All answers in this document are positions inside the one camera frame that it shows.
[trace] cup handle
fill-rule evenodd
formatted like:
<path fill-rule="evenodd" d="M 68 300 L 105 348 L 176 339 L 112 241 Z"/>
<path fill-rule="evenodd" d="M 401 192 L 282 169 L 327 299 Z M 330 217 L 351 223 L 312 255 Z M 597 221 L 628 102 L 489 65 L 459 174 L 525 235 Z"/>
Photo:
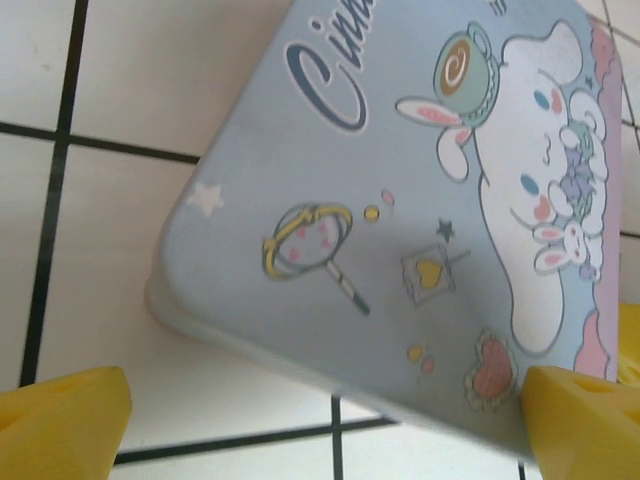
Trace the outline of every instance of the cup handle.
<path fill-rule="evenodd" d="M 475 22 L 471 22 L 469 24 L 469 28 L 467 28 L 467 33 L 480 49 L 484 57 L 489 58 L 491 56 L 491 42 L 489 41 L 489 37 L 484 31 L 484 28 Z"/>

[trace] white star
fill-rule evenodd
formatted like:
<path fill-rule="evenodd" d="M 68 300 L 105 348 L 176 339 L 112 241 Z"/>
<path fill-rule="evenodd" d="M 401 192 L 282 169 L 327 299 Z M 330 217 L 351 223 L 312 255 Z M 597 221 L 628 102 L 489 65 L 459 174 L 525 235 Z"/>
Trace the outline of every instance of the white star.
<path fill-rule="evenodd" d="M 202 209 L 204 216 L 209 218 L 216 208 L 224 206 L 222 199 L 222 186 L 208 187 L 202 183 L 196 183 L 196 190 L 187 199 L 187 205 L 195 205 Z"/>

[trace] blue eye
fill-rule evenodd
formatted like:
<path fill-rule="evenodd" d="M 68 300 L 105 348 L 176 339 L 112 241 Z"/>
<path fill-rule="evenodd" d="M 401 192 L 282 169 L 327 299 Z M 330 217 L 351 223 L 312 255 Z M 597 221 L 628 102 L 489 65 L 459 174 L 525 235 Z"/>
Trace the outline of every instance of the blue eye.
<path fill-rule="evenodd" d="M 549 99 L 540 90 L 536 90 L 535 92 L 533 92 L 533 98 L 536 99 L 536 103 L 540 105 L 540 108 L 542 108 L 543 110 L 549 110 L 549 108 L 551 107 Z"/>
<path fill-rule="evenodd" d="M 533 195 L 534 197 L 540 193 L 538 184 L 529 175 L 522 175 L 520 177 L 520 183 L 522 184 L 522 187 L 527 191 L 527 193 Z"/>

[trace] white tile floor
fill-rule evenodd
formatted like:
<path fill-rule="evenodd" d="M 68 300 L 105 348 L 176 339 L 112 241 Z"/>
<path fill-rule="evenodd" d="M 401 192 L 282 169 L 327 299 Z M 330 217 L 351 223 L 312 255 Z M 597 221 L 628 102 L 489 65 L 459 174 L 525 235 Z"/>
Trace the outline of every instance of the white tile floor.
<path fill-rule="evenodd" d="M 183 340 L 142 302 L 158 230 L 290 0 L 94 0 L 80 56 L 83 23 L 72 21 L 86 3 L 0 0 L 0 390 L 21 374 L 124 367 L 136 408 L 115 480 L 342 478 L 327 394 Z M 620 297 L 640 303 L 640 0 L 582 3 L 611 22 L 624 64 Z M 78 64 L 73 104 L 61 92 Z M 42 337 L 25 337 L 39 321 Z M 376 414 L 341 410 L 356 422 L 336 462 L 346 479 L 522 478 L 515 459 L 439 432 L 357 429 Z M 162 450 L 176 444 L 189 445 Z"/>

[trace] swirl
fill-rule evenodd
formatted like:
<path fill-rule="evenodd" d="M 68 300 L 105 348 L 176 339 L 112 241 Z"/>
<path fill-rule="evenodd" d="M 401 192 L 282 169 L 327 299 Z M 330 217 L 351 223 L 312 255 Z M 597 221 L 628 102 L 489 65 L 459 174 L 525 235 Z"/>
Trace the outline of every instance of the swirl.
<path fill-rule="evenodd" d="M 440 89 L 444 95 L 453 95 L 462 84 L 469 69 L 471 48 L 469 42 L 461 39 L 451 47 L 440 74 Z"/>

